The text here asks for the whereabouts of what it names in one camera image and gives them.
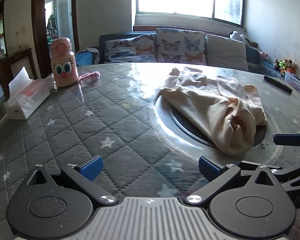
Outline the cream long-sleeve shirt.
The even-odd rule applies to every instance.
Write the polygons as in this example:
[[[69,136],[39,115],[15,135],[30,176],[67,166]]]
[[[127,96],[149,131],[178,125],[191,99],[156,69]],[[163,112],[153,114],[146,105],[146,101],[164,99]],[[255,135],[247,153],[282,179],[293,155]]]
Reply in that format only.
[[[224,154],[241,157],[254,144],[257,126],[268,122],[257,88],[235,77],[209,79],[201,70],[173,68],[162,96]]]

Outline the clear plastic storage box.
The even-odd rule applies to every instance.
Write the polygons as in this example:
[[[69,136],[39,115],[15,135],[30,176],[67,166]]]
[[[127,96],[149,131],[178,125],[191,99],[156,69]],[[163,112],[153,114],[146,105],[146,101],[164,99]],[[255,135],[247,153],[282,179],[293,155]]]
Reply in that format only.
[[[292,88],[294,88],[300,94],[300,81],[297,78],[295,78],[289,72],[286,72],[284,81],[285,81],[285,83],[289,84]]]

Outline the black remote control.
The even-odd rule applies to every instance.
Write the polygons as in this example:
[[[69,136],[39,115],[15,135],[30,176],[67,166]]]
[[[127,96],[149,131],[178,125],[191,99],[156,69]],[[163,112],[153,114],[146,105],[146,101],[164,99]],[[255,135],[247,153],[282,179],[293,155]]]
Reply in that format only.
[[[288,94],[292,94],[292,91],[293,91],[293,90],[292,90],[288,85],[282,83],[282,82],[279,81],[278,79],[276,79],[276,78],[274,78],[274,77],[271,77],[271,76],[265,75],[265,76],[264,76],[264,80],[265,80],[266,82],[268,82],[268,83],[274,85],[275,87],[277,87],[277,88],[283,90],[284,92],[286,92],[286,93],[288,93]]]

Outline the plush toy pile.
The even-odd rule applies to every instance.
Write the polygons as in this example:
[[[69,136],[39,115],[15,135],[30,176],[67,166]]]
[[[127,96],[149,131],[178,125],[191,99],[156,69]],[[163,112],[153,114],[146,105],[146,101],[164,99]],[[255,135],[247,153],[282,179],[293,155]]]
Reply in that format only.
[[[273,67],[275,70],[279,70],[281,74],[289,72],[290,74],[295,73],[296,63],[291,59],[278,60],[274,59]]]

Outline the dark blue sofa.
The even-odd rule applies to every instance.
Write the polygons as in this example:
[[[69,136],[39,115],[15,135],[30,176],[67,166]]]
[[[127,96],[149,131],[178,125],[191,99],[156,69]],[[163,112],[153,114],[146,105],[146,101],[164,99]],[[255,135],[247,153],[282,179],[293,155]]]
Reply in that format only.
[[[131,38],[131,37],[136,37],[136,36],[145,35],[145,34],[155,35],[155,32],[153,32],[153,31],[130,32],[130,33],[101,35],[99,38],[100,46],[92,47],[92,48],[97,48],[100,52],[99,64],[104,64],[104,42],[110,41],[110,40],[123,39],[123,38]],[[253,73],[257,73],[257,74],[264,74],[264,75],[282,79],[280,72],[278,70],[275,70],[270,62],[260,60],[260,54],[256,48],[247,47],[246,48],[246,58],[247,58],[249,72],[253,72]]]

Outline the pink plush toy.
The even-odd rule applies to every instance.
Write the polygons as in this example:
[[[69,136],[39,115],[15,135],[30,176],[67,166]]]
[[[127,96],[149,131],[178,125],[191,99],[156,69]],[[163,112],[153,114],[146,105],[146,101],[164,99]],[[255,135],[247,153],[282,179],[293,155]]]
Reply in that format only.
[[[264,51],[260,51],[259,54],[260,54],[260,60],[267,61],[268,59],[267,53],[265,53]]]

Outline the plain beige cushion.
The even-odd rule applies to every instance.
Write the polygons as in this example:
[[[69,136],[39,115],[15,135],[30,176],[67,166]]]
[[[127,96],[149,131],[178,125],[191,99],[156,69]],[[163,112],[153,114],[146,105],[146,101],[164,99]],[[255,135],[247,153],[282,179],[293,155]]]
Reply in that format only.
[[[206,44],[206,58],[209,66],[248,71],[244,42],[207,34]]]

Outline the grey quilted star tablecloth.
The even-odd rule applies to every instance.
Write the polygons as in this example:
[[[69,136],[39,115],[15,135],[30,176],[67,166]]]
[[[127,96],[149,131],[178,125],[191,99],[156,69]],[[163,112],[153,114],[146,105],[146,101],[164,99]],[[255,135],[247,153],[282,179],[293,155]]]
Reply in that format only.
[[[173,68],[256,86],[268,119],[262,142],[234,158],[184,133],[160,92]],[[0,239],[246,239],[221,231],[207,209],[184,203],[209,182],[198,161],[208,157],[243,171],[300,163],[300,147],[273,142],[277,133],[300,133],[300,94],[284,92],[261,74],[209,66],[115,63],[79,69],[80,74],[94,71],[100,72],[99,80],[67,88],[57,88],[49,78],[50,96],[27,120],[0,124]],[[82,230],[65,238],[12,233],[6,209],[34,165],[57,173],[63,165],[81,165],[97,155],[103,169],[93,182],[114,195],[117,204],[98,208]],[[300,209],[291,229],[271,239],[300,239]]]

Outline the white tissue pack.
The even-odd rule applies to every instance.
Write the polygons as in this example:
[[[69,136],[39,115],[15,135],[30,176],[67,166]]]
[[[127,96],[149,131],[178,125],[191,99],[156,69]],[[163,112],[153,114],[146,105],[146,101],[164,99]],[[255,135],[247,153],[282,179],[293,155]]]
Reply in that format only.
[[[9,92],[4,108],[12,120],[27,120],[50,95],[47,81],[30,79],[25,67],[9,83]]]

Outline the white plush toy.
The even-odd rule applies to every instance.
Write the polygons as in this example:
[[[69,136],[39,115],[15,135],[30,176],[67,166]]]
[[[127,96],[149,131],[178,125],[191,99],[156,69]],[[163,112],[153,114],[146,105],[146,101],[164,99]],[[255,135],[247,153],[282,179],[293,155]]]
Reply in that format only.
[[[246,44],[250,44],[250,41],[247,39],[247,37],[244,34],[239,34],[239,32],[233,30],[230,33],[230,38],[237,41],[245,42]]]

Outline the pink cartoon water bottle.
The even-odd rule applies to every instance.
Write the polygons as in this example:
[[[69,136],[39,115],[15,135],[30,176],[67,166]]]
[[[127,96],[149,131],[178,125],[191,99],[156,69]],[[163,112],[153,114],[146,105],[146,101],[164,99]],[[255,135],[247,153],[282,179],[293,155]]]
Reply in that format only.
[[[52,41],[50,54],[56,86],[63,88],[75,84],[79,76],[70,38],[62,37]]]

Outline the middle butterfly cushion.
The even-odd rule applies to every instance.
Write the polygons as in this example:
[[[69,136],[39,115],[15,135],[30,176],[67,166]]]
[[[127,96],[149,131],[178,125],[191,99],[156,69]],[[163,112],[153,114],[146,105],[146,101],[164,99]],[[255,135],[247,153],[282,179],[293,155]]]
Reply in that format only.
[[[157,61],[206,65],[206,34],[202,31],[158,28]]]

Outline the butterfly cushion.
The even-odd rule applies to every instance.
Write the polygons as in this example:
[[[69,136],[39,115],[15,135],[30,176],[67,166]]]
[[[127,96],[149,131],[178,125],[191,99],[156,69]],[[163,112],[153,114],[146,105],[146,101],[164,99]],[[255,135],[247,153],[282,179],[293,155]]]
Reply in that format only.
[[[206,34],[202,31],[158,28],[157,61],[206,65]]]
[[[139,35],[104,42],[104,63],[156,62],[155,36]]]

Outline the grey blanket on sofa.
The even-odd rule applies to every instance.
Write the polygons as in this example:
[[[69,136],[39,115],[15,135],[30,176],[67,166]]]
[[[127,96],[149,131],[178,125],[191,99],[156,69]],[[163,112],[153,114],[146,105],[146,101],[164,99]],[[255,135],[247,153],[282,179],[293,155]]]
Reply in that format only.
[[[99,64],[100,62],[100,52],[97,48],[83,48],[79,50],[76,55],[76,63],[79,67]]]

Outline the left butterfly cushion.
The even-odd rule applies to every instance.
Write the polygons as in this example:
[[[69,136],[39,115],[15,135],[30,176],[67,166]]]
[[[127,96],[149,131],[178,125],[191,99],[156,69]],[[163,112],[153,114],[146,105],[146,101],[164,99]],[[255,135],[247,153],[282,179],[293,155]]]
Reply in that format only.
[[[156,62],[155,36],[139,35],[104,42],[104,63]]]

